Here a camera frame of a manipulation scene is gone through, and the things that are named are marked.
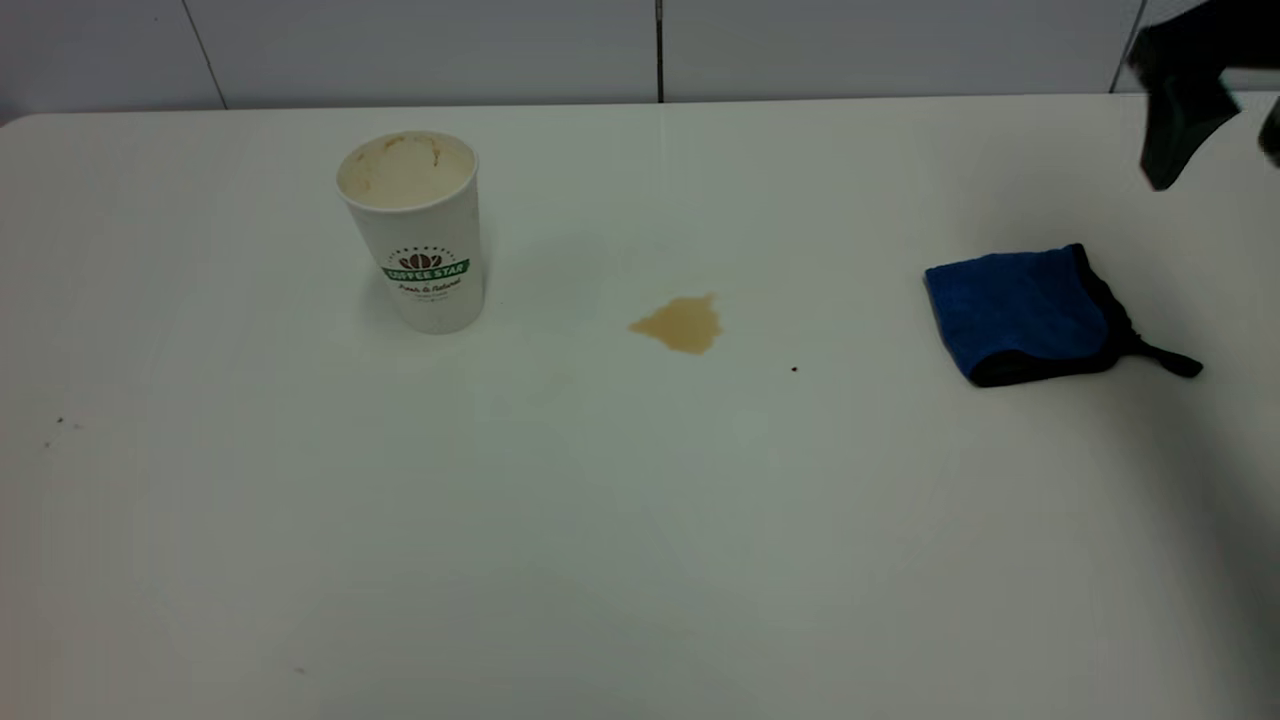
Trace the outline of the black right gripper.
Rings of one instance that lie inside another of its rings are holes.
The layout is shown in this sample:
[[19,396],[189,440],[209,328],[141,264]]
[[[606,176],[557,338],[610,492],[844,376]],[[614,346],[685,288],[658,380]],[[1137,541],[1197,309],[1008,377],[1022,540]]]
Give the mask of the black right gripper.
[[[1242,111],[1216,76],[1279,68],[1279,3],[1203,1],[1140,29],[1128,65],[1142,81],[1165,77],[1147,88],[1142,147],[1149,186],[1165,191],[1198,149]],[[1272,165],[1280,165],[1279,99],[1260,129],[1258,146]]]

